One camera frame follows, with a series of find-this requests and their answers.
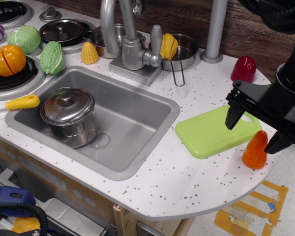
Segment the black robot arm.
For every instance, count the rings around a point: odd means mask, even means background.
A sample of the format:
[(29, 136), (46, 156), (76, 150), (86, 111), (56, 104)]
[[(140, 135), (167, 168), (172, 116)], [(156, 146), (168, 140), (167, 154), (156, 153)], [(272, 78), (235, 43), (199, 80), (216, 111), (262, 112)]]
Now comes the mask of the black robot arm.
[[(270, 29), (295, 34), (295, 0), (242, 0)], [(236, 80), (226, 97), (230, 108), (225, 125), (233, 129), (248, 112), (276, 129), (265, 152), (275, 154), (295, 144), (295, 44), (291, 56), (276, 71), (275, 82), (256, 85)]]

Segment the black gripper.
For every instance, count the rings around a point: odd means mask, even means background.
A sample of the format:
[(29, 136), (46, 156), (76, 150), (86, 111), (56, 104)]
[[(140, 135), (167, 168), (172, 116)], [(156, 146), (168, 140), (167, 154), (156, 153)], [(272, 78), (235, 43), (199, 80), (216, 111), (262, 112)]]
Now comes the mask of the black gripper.
[(230, 108), (225, 125), (229, 130), (248, 112), (277, 131), (266, 153), (276, 154), (295, 144), (295, 62), (280, 65), (272, 84), (236, 80), (226, 99)]

